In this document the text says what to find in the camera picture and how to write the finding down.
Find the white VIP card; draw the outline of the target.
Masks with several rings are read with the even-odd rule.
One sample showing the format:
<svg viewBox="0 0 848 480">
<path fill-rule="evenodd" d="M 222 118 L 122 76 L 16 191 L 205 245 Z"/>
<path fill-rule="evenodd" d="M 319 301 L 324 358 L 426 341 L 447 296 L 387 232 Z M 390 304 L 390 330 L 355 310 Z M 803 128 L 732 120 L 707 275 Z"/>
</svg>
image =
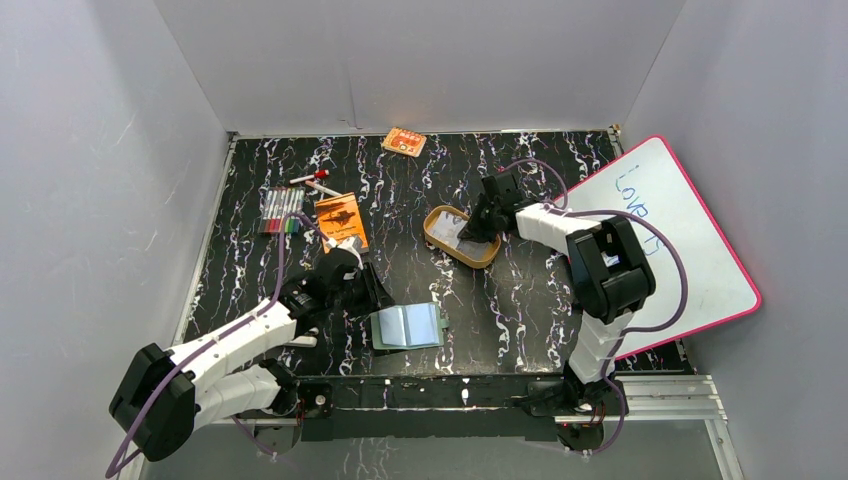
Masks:
<svg viewBox="0 0 848 480">
<path fill-rule="evenodd" d="M 429 227 L 429 234 L 448 248 L 456 249 L 461 239 L 459 234 L 467 224 L 467 220 L 449 211 L 441 211 Z"/>
</svg>

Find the tan oval tray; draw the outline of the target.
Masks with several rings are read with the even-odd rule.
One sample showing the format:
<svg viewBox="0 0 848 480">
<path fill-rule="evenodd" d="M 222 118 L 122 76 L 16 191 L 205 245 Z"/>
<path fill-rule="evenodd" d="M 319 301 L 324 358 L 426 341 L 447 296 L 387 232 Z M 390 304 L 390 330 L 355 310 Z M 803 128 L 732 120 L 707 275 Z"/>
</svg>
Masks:
<svg viewBox="0 0 848 480">
<path fill-rule="evenodd" d="M 469 259 L 468 257 L 466 257 L 465 255 L 463 255 L 462 253 L 460 253 L 457 250 L 457 248 L 456 249 L 448 248 L 446 245 L 437 241 L 435 238 L 433 238 L 429 234 L 429 232 L 428 232 L 429 227 L 436 220 L 439 212 L 444 211 L 444 210 L 452 212 L 452 213 L 454 213 L 458 216 L 464 217 L 467 220 L 467 222 L 469 220 L 468 214 L 466 214 L 466 213 L 464 213 L 464 212 L 462 212 L 462 211 L 460 211 L 460 210 L 458 210 L 458 209 L 456 209 L 456 208 L 454 208 L 450 205 L 437 206 L 427 215 L 427 217 L 425 218 L 425 220 L 423 222 L 423 231 L 424 231 L 425 240 L 429 244 L 439 248 L 440 250 L 445 252 L 447 255 L 456 259 L 457 261 L 466 265 L 469 268 L 477 270 L 477 269 L 484 269 L 484 268 L 488 267 L 489 265 L 491 265 L 493 263 L 493 261 L 495 260 L 496 256 L 498 255 L 498 253 L 500 252 L 500 249 L 501 249 L 501 239 L 499 237 L 496 237 L 495 240 L 493 242 L 491 242 L 491 243 L 494 244 L 494 247 L 490 251 L 490 256 L 488 258 L 486 258 L 484 261 L 473 261 L 473 260 Z"/>
</svg>

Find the green card holder wallet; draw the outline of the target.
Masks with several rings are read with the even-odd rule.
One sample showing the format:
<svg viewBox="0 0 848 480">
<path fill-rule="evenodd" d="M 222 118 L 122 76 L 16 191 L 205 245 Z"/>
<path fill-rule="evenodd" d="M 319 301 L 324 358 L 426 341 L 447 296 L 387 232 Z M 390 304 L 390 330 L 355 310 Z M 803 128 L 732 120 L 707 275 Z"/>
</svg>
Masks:
<svg viewBox="0 0 848 480">
<path fill-rule="evenodd" d="M 435 302 L 388 307 L 370 315 L 376 350 L 417 350 L 444 344 L 449 320 Z"/>
</svg>

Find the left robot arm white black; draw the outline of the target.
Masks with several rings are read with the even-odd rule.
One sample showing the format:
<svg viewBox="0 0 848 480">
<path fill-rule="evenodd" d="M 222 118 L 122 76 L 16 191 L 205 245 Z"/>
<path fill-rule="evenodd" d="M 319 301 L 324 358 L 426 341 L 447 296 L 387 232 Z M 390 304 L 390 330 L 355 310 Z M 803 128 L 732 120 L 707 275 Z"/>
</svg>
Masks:
<svg viewBox="0 0 848 480">
<path fill-rule="evenodd" d="M 314 268 L 279 279 L 270 297 L 213 332 L 169 348 L 141 348 L 109 405 L 126 433 L 109 472 L 138 455 L 161 461 L 220 419 L 253 410 L 301 412 L 299 379 L 263 354 L 314 348 L 328 317 L 360 317 L 395 304 L 372 263 L 336 247 Z"/>
</svg>

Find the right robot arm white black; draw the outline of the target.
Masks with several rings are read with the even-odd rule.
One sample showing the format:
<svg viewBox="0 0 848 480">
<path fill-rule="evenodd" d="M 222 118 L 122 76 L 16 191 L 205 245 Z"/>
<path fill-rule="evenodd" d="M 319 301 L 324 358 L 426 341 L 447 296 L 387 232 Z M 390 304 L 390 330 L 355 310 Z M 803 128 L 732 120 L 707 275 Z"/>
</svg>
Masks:
<svg viewBox="0 0 848 480">
<path fill-rule="evenodd" d="M 614 361 L 634 314 L 656 290 L 656 280 L 628 219 L 613 213 L 585 218 L 551 201 L 528 198 L 512 173 L 490 175 L 461 241 L 492 242 L 502 233 L 540 243 L 564 254 L 572 289 L 582 310 L 581 326 L 565 371 L 565 405 L 590 413 L 613 389 Z"/>
</svg>

